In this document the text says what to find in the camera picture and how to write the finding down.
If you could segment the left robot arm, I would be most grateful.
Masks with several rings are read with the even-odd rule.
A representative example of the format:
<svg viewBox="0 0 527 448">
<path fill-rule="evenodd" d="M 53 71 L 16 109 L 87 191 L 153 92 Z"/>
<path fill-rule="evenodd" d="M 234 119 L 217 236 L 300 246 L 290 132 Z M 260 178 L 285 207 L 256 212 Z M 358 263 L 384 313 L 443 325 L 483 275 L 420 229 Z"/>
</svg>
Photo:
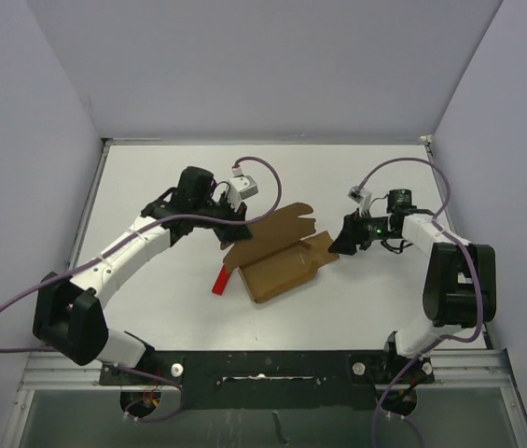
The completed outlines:
<svg viewBox="0 0 527 448">
<path fill-rule="evenodd" d="M 211 229 L 222 243 L 251 238 L 244 225 L 245 200 L 257 194 L 256 181 L 235 168 L 225 191 L 214 197 L 211 172 L 189 166 L 176 186 L 148 203 L 131 226 L 82 272 L 46 276 L 37 296 L 32 332 L 43 343 L 84 366 L 93 360 L 119 364 L 135 384 L 147 381 L 154 360 L 147 343 L 111 329 L 104 308 L 145 264 L 194 229 Z"/>
</svg>

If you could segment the brown cardboard box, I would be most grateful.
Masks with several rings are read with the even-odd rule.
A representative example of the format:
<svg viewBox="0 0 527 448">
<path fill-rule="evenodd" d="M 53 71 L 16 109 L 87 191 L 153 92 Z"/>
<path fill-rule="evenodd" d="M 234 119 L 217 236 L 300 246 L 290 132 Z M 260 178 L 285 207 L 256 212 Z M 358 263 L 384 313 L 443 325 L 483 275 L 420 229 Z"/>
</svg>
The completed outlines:
<svg viewBox="0 0 527 448">
<path fill-rule="evenodd" d="M 232 245 L 223 258 L 243 281 L 251 301 L 265 303 L 300 287 L 329 263 L 339 259 L 328 252 L 333 243 L 327 231 L 316 230 L 313 208 L 291 203 L 249 226 L 253 238 Z"/>
</svg>

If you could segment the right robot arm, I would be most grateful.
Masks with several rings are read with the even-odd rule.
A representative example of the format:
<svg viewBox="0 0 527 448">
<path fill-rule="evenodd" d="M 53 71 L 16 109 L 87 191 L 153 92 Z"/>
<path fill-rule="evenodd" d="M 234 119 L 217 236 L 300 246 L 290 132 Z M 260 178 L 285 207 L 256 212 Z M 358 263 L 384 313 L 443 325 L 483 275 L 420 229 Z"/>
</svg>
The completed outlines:
<svg viewBox="0 0 527 448">
<path fill-rule="evenodd" d="M 412 371 L 412 357 L 432 350 L 438 341 L 458 341 L 462 330 L 478 330 L 492 321 L 496 311 L 495 252 L 489 245 L 476 245 L 447 231 L 432 211 L 412 203 L 409 189 L 388 192 L 382 217 L 370 213 L 370 191 L 354 187 L 348 197 L 357 203 L 357 209 L 343 218 L 330 253 L 353 256 L 377 241 L 397 255 L 412 246 L 428 257 L 422 313 L 393 333 L 395 349 L 379 359 L 381 374 L 397 382 Z"/>
</svg>

